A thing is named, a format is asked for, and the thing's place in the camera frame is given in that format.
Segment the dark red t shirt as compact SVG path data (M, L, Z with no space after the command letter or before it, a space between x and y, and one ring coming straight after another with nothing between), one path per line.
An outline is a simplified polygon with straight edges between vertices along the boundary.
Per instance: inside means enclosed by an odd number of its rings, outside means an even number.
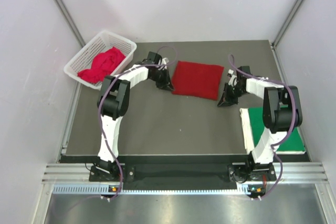
M219 65L179 61L172 77L172 93L215 101L223 71L224 67Z

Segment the white plastic basket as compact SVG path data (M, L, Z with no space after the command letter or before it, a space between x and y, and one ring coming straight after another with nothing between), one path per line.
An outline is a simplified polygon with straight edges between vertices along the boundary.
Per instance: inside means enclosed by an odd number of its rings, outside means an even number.
M125 69L136 48L135 42L104 30L64 66L64 73L84 86L100 89L105 76Z

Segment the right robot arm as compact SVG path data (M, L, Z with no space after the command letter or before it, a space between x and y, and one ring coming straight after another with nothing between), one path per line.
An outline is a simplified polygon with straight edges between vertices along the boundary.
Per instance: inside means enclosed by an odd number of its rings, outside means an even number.
M261 179L266 176L275 180L273 160L276 151L285 142L294 128L302 123L302 111L298 88L280 81L255 77L249 66L228 72L229 81L224 84L218 107L238 104L245 94L253 94L263 101L264 130L256 147L249 152L244 165L230 165L230 177L239 183Z

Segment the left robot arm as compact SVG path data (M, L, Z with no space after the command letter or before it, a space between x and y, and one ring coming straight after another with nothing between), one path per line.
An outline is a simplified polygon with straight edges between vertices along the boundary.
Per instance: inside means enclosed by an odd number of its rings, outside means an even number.
M99 161L94 165L101 169L107 180L123 179L118 161L118 141L123 117L129 108L131 89L143 81L152 80L159 90L173 91L167 58L150 51L148 57L135 63L124 72L106 76L101 86L98 106L98 123L101 131Z

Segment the folded white t shirt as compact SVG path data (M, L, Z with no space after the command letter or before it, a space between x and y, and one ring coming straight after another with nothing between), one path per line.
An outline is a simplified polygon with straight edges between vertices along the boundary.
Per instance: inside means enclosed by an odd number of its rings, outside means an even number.
M253 143L253 136L250 128L248 108L241 108L239 109L239 111L242 122L241 124L244 136L244 146L247 154L249 154L254 149L255 146Z

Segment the pink red t shirt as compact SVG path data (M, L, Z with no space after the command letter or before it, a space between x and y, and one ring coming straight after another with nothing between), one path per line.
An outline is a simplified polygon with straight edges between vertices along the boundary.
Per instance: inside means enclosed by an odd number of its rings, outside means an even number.
M86 82L96 84L114 72L124 59L125 55L116 47L112 47L106 52L97 54L91 68L78 72L77 76Z

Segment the folded green t shirt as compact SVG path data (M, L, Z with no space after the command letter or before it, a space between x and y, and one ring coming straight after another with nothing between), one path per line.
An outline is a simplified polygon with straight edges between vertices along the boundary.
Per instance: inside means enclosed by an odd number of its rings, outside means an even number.
M262 121L262 107L249 108L248 114L253 143L256 147L265 128ZM277 149L277 154L304 154L305 152L306 149L297 128L293 130L290 137L283 144L279 145Z

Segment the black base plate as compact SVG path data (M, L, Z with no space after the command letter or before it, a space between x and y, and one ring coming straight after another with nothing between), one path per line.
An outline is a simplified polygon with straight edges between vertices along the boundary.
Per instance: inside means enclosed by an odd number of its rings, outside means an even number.
M97 155L62 155L62 164L91 164L91 182L120 182L125 190L231 189L235 183L275 182L280 161L255 163L248 154L121 155L115 161Z

